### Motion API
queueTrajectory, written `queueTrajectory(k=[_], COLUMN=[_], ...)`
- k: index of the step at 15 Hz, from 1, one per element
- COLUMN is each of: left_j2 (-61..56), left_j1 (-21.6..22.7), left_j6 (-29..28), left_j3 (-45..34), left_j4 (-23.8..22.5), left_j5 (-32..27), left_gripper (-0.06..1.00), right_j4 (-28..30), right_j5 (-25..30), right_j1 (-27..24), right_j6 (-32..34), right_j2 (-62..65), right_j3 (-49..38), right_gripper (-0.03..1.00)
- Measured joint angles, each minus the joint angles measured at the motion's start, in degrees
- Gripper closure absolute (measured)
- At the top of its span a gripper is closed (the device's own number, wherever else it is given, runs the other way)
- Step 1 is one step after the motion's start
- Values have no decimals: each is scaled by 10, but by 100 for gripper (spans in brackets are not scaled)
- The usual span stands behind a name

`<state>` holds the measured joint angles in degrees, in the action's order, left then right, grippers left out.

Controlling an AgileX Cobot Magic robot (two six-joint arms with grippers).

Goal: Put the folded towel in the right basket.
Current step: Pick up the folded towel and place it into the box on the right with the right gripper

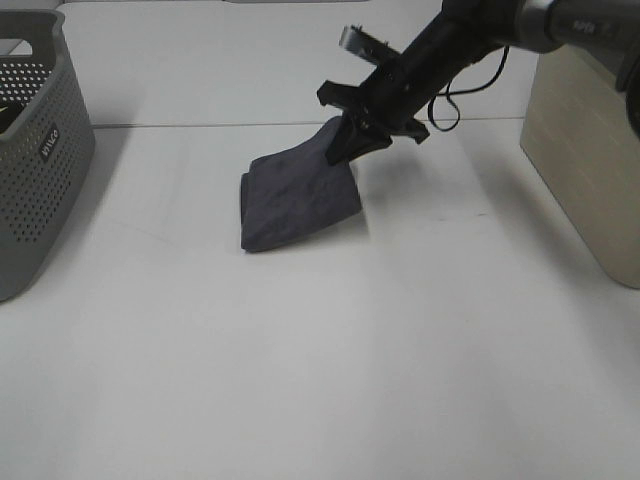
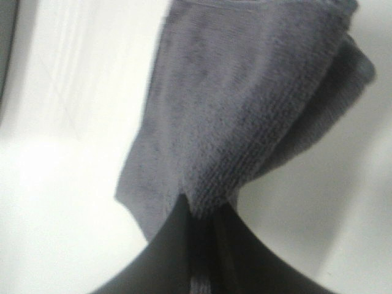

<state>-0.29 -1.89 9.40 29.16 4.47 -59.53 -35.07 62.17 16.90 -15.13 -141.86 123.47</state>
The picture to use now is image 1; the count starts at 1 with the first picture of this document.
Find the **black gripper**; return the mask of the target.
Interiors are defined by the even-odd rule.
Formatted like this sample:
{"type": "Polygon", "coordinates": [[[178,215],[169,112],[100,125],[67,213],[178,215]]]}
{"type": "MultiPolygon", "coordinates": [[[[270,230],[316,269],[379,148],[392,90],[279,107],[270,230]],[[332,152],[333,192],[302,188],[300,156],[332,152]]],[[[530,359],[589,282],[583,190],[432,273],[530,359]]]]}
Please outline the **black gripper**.
{"type": "Polygon", "coordinates": [[[375,70],[358,86],[326,81],[317,91],[322,105],[342,110],[326,150],[330,165],[387,149],[395,136],[418,144],[426,140],[429,132],[415,115],[472,62],[477,36],[459,22],[434,20],[398,52],[351,25],[343,29],[339,45],[375,70]]]}

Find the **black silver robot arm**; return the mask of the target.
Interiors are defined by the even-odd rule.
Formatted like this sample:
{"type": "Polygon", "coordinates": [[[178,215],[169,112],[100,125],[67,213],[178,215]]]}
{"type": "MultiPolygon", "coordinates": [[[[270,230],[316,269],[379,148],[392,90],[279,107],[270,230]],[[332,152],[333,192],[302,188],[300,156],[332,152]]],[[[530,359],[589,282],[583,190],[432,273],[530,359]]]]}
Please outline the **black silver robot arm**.
{"type": "Polygon", "coordinates": [[[321,104],[343,112],[326,152],[332,165],[386,149],[395,136],[422,143],[429,132],[417,112],[463,69],[506,47],[546,54],[572,45],[620,55],[615,88],[639,129],[636,1],[445,1],[403,52],[357,26],[344,28],[340,45],[376,68],[358,86],[327,81],[317,92],[321,104]]]}

